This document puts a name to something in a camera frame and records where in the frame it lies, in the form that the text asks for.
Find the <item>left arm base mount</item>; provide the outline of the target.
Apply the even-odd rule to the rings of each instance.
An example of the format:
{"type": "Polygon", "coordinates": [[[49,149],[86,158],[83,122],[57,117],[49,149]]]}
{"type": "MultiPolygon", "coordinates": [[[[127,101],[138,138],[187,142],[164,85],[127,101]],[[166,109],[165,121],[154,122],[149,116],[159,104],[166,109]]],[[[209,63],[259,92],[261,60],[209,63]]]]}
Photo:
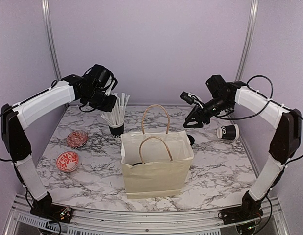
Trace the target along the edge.
{"type": "Polygon", "coordinates": [[[30,213],[46,219],[53,219],[56,222],[70,223],[72,218],[72,208],[69,206],[56,205],[52,201],[49,192],[41,200],[32,200],[30,213]]]}

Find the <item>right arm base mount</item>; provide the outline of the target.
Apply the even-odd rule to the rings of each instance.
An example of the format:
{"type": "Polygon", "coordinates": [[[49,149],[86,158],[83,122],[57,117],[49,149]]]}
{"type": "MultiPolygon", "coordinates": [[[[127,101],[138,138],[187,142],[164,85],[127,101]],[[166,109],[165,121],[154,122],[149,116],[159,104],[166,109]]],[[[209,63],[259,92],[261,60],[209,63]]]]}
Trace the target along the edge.
{"type": "Polygon", "coordinates": [[[261,218],[264,215],[261,208],[264,199],[265,197],[255,201],[247,191],[240,206],[220,210],[218,218],[223,221],[224,225],[261,218]]]}

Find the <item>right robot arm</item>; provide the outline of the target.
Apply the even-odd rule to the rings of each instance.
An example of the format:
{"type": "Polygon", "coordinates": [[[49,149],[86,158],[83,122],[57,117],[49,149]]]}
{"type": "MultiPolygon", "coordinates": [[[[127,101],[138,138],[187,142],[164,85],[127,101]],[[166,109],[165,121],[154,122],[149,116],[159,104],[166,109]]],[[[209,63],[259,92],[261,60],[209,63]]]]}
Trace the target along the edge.
{"type": "Polygon", "coordinates": [[[250,82],[226,82],[220,75],[213,75],[206,85],[212,99],[203,102],[197,95],[182,92],[181,99],[194,108],[185,118],[184,128],[202,128],[212,117],[227,119],[226,115],[236,106],[244,107],[251,115],[237,117],[236,121],[255,117],[263,119],[274,130],[269,144],[269,156],[252,187],[244,194],[238,207],[221,210],[223,219],[238,217],[250,219],[261,212],[261,203],[281,179],[293,156],[301,145],[303,117],[298,109],[291,109],[253,89],[250,82]]]}

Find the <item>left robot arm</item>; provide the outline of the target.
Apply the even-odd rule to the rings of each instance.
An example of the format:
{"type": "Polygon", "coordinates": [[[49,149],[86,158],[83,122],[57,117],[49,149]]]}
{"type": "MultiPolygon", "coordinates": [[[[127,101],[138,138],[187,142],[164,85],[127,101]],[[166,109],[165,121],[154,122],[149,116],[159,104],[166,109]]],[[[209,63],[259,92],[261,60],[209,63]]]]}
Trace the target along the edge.
{"type": "Polygon", "coordinates": [[[83,107],[88,105],[92,111],[111,112],[117,100],[111,91],[117,84],[118,80],[108,68],[95,64],[83,76],[68,75],[24,101],[2,106],[1,137],[10,154],[9,161],[34,198],[34,208],[44,217],[52,218],[57,210],[38,176],[25,129],[42,116],[73,101],[79,101],[83,107]]]}

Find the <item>cream paper bag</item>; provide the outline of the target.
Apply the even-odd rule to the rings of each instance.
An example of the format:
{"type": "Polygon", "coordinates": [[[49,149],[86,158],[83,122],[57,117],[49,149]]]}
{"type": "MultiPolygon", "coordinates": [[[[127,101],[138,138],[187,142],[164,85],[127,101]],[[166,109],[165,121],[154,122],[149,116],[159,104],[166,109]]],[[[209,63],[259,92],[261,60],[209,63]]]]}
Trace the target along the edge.
{"type": "Polygon", "coordinates": [[[185,131],[121,135],[121,167],[128,199],[179,195],[194,152],[185,131]]]}

